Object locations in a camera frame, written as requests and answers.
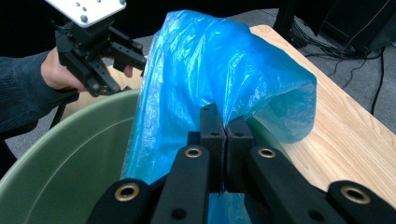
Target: green bucket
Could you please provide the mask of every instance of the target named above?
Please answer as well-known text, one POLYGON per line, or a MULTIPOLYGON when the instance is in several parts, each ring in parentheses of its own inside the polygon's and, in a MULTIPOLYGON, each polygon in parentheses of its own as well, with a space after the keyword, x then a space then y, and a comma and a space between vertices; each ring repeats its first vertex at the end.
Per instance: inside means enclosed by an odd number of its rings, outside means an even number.
POLYGON ((138 93, 89 105, 40 138, 0 182, 0 223, 85 223, 120 179, 138 93))

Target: human hand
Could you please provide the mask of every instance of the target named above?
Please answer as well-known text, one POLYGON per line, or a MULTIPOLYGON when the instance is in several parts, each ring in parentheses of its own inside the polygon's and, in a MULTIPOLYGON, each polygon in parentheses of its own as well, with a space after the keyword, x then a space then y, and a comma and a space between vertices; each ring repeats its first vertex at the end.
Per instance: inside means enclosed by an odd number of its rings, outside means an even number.
MULTIPOLYGON (((86 91, 84 85, 59 62, 58 50, 55 48, 49 52, 47 58, 41 64, 41 76, 46 84, 54 90, 86 91)), ((132 66, 127 65, 124 69, 127 77, 132 77, 132 66)))

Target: plastic bag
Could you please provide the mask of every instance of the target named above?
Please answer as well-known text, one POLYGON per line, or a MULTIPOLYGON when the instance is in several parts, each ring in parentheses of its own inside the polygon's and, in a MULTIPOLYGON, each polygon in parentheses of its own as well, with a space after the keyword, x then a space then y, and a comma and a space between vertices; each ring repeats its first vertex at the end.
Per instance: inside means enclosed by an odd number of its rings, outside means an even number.
MULTIPOLYGON (((255 116, 279 140, 311 131, 316 78, 244 23, 193 11, 168 13, 148 55, 121 177, 152 183, 166 175, 199 111, 216 103, 224 125, 255 116)), ((245 223, 243 195, 210 197, 209 222, 245 223)))

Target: screw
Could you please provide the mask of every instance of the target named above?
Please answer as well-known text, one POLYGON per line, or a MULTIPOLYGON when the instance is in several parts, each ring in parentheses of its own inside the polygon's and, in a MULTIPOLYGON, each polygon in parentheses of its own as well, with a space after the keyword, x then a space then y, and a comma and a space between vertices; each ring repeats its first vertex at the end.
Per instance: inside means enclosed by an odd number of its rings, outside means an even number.
POLYGON ((82 22, 88 21, 88 17, 86 15, 81 15, 79 18, 81 19, 82 22))

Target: gray carpet floor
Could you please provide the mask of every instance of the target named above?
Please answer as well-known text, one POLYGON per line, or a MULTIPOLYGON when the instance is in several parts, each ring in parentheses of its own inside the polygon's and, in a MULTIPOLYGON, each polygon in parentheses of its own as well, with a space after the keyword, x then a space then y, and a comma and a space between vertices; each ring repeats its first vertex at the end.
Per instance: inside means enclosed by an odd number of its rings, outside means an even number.
MULTIPOLYGON (((232 16, 230 19, 246 23, 248 26, 266 24, 273 26, 276 20, 277 9, 253 10, 240 15, 232 16)), ((304 23, 296 18, 297 23, 304 29, 305 33, 322 42, 337 44, 325 35, 314 36, 304 23)), ((149 52, 152 36, 137 39, 143 44, 145 55, 149 52)), ((317 47, 308 46, 299 49, 303 55, 320 53, 317 47)), ((370 57, 374 57, 379 51, 373 51, 370 57)), ((338 86, 342 87, 352 98, 354 98, 367 111, 371 111, 375 94, 378 90, 381 75, 380 58, 353 61, 335 61, 320 57, 308 57, 308 59, 326 74, 338 86)), ((375 104, 374 116, 381 121, 392 132, 396 133, 396 46, 389 45, 384 52, 385 75, 382 88, 380 89, 375 104)), ((11 150, 20 157, 38 138, 40 138, 50 126, 53 114, 41 119, 37 128, 32 132, 7 140, 11 150)))

